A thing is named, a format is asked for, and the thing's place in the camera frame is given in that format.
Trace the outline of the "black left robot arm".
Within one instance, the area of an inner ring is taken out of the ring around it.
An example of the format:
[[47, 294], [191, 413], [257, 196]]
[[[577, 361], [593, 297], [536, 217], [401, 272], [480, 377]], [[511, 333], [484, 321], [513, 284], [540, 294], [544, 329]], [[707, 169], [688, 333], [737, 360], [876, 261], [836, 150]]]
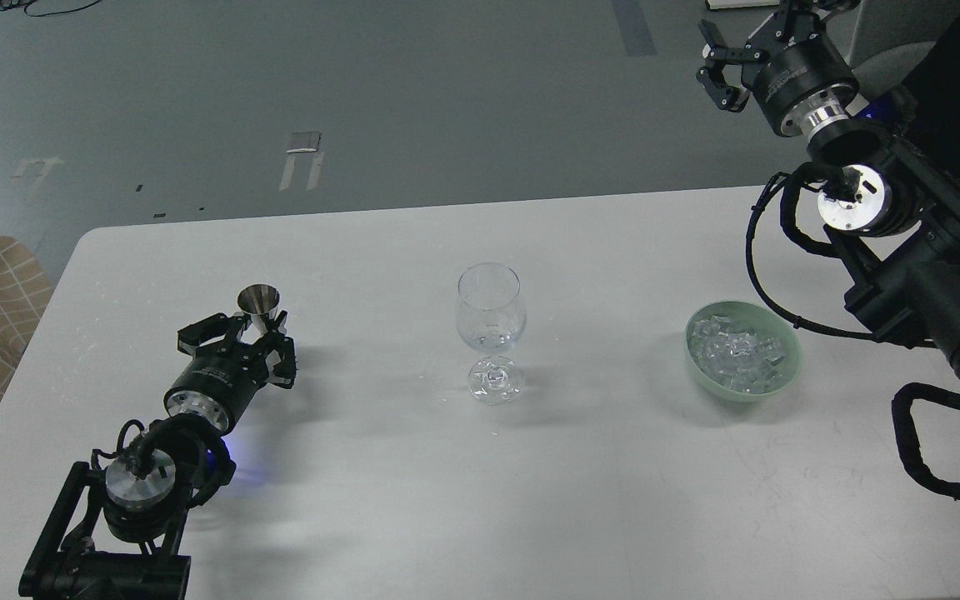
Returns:
[[189, 513], [235, 476], [226, 437], [259, 390], [288, 390], [296, 345], [277, 308], [189, 324], [189, 364], [165, 392], [165, 418], [130, 419], [112, 451], [75, 462], [22, 570], [30, 599], [183, 599], [192, 559], [180, 552]]

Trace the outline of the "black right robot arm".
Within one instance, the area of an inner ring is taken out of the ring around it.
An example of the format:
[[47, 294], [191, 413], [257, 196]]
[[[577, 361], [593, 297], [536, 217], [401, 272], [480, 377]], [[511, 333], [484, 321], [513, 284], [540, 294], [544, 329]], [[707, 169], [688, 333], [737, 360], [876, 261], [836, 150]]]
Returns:
[[[751, 208], [744, 262], [755, 293], [795, 329], [940, 350], [960, 381], [960, 185], [879, 119], [848, 106], [858, 80], [827, 35], [830, 17], [854, 1], [781, 1], [742, 46], [701, 20], [703, 65], [697, 82], [717, 109], [740, 113], [750, 98], [777, 136], [802, 134], [810, 158], [773, 174]], [[781, 307], [758, 280], [758, 222], [778, 200], [780, 227], [808, 254], [835, 258], [853, 285], [853, 332], [812, 322]], [[960, 482], [943, 481], [923, 461], [912, 407], [918, 400], [960, 411], [960, 392], [910, 382], [891, 402], [904, 471], [931, 493], [960, 500]]]

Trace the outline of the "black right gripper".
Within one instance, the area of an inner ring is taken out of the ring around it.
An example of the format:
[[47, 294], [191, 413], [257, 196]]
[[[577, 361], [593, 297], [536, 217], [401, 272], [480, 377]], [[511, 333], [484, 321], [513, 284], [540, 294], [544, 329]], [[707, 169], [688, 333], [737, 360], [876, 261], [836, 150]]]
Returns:
[[[830, 20], [858, 5], [860, 1], [780, 1], [744, 47], [728, 45], [717, 24], [702, 19], [697, 27], [704, 64], [696, 71], [697, 83], [725, 113], [741, 113], [751, 93], [774, 134], [799, 136], [792, 112], [803, 100], [826, 92], [848, 105], [858, 95], [858, 80], [833, 42], [809, 39], [826, 34]], [[754, 63], [757, 52], [762, 61]], [[728, 83], [728, 66], [742, 66], [744, 87]]]

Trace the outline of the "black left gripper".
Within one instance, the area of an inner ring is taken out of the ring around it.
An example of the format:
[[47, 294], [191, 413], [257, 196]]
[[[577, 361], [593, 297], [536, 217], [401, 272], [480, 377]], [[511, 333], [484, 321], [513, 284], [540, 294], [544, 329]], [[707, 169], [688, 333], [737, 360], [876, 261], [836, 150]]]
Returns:
[[293, 388], [298, 373], [293, 339], [275, 334], [266, 358], [247, 344], [239, 346], [244, 331], [240, 312], [217, 312], [177, 331], [178, 351], [192, 357], [165, 392], [167, 415], [197, 415], [229, 434], [264, 385]]

